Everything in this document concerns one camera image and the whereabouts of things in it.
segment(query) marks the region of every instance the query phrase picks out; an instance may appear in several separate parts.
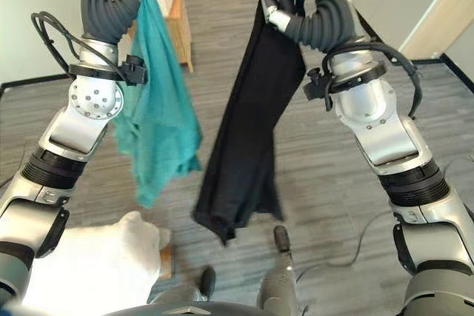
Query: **black shoe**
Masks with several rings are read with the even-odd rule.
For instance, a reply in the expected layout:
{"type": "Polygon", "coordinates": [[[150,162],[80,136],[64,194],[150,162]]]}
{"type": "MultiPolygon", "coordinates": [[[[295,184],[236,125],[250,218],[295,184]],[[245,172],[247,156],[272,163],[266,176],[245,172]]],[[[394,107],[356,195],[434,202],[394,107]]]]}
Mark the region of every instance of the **black shoe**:
{"type": "Polygon", "coordinates": [[[205,296],[207,301],[213,296],[214,287],[216,286],[216,271],[213,267],[207,266],[201,274],[199,280],[199,291],[201,295],[205,296]]]}
{"type": "Polygon", "coordinates": [[[275,239],[276,248],[280,253],[288,253],[291,250],[290,237],[284,226],[278,225],[273,229],[273,238],[275,239]]]}

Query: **baseboard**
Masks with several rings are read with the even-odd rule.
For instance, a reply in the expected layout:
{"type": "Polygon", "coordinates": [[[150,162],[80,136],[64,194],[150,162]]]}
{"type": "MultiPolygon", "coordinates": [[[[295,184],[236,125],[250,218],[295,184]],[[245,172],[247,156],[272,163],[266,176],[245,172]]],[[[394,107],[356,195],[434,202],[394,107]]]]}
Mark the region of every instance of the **baseboard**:
{"type": "Polygon", "coordinates": [[[3,94],[5,93],[5,89],[7,88],[20,87],[22,85],[28,85],[28,84],[44,83],[46,81],[58,81],[60,79],[66,79],[66,78],[69,78],[66,74],[56,74],[56,75],[46,75],[45,77],[22,79],[20,81],[7,81],[5,83],[0,84],[0,100],[3,94]]]}
{"type": "MultiPolygon", "coordinates": [[[[377,35],[375,30],[369,25],[369,23],[364,19],[364,17],[357,12],[358,18],[361,22],[362,27],[367,32],[367,34],[373,39],[373,41],[384,42],[380,36],[377,35]]],[[[386,55],[387,59],[390,61],[391,64],[394,66],[399,66],[400,64],[394,60],[392,56],[386,55]]],[[[460,81],[464,83],[464,85],[474,94],[474,83],[470,80],[470,78],[459,68],[456,63],[454,63],[451,58],[446,54],[443,53],[439,58],[426,58],[426,59],[415,59],[412,60],[414,65],[417,64],[439,64],[444,63],[450,70],[455,74],[456,77],[459,78],[460,81]]]]}
{"type": "Polygon", "coordinates": [[[474,83],[470,80],[467,74],[464,73],[462,69],[459,68],[458,65],[454,63],[453,60],[446,53],[443,53],[440,59],[455,74],[455,76],[458,77],[459,80],[462,81],[472,93],[474,93],[474,83]]]}

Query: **gray carpet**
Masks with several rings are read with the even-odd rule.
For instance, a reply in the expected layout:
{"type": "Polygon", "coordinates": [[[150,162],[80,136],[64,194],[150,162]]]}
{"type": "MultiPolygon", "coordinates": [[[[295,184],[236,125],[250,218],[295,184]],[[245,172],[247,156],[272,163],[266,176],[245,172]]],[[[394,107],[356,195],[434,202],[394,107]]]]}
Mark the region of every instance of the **gray carpet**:
{"type": "MultiPolygon", "coordinates": [[[[186,0],[193,33],[196,73],[187,80],[204,132],[199,157],[205,165],[225,104],[247,44],[257,0],[186,0]]],[[[305,50],[308,69],[321,60],[305,50]]],[[[417,125],[440,165],[472,152],[473,94],[443,65],[420,66],[424,104],[417,125]]],[[[407,113],[413,89],[403,70],[391,67],[387,80],[398,93],[398,108],[407,113]]],[[[31,152],[58,108],[66,103],[69,81],[34,84],[9,90],[0,102],[0,180],[16,170],[21,152],[31,152]]],[[[277,181],[287,216],[297,270],[329,260],[352,257],[365,223],[387,209],[387,196],[357,150],[353,135],[326,113],[321,102],[308,102],[298,90],[276,129],[277,181]]],[[[470,198],[474,167],[456,161],[449,179],[470,198]]],[[[113,223],[139,209],[144,218],[173,231],[174,278],[157,283],[152,295],[195,280],[212,264],[218,274],[215,299],[253,305],[258,284],[273,265],[275,221],[254,216],[227,249],[190,219],[201,172],[172,182],[151,210],[134,201],[127,157],[118,154],[110,132],[87,166],[69,204],[70,226],[113,223]]],[[[374,223],[354,266],[317,269],[298,285],[301,305],[311,316],[393,316],[403,302],[409,280],[398,265],[392,241],[393,218],[374,223]]]]}

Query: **wooden cabinet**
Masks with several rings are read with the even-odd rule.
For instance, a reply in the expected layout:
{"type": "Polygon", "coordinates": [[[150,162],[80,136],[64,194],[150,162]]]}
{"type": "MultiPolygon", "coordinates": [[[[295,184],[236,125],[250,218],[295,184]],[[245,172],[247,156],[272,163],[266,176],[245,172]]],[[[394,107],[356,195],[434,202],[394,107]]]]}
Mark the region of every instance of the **wooden cabinet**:
{"type": "Polygon", "coordinates": [[[184,0],[173,0],[170,14],[166,17],[168,31],[173,41],[179,63],[186,64],[194,71],[191,60],[191,30],[184,0]]]}

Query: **black bracket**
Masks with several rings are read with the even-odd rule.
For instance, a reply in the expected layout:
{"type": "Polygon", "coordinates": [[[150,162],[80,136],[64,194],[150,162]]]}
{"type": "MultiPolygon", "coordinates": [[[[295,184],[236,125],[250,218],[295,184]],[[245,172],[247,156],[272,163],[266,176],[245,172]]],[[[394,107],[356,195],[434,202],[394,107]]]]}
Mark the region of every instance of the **black bracket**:
{"type": "Polygon", "coordinates": [[[144,66],[143,58],[127,55],[127,60],[122,62],[120,70],[127,78],[127,85],[147,83],[147,68],[144,66]]]}
{"type": "MultiPolygon", "coordinates": [[[[127,60],[122,62],[119,69],[126,78],[125,82],[127,85],[135,86],[137,84],[147,83],[147,68],[144,66],[142,58],[127,55],[127,60]]],[[[71,64],[69,66],[69,71],[71,74],[82,75],[84,77],[122,81],[121,76],[115,70],[86,67],[81,64],[71,64]]]]}
{"type": "Polygon", "coordinates": [[[324,99],[326,86],[331,80],[329,75],[321,75],[321,68],[313,68],[308,72],[311,82],[304,86],[304,94],[308,100],[324,99]]]}

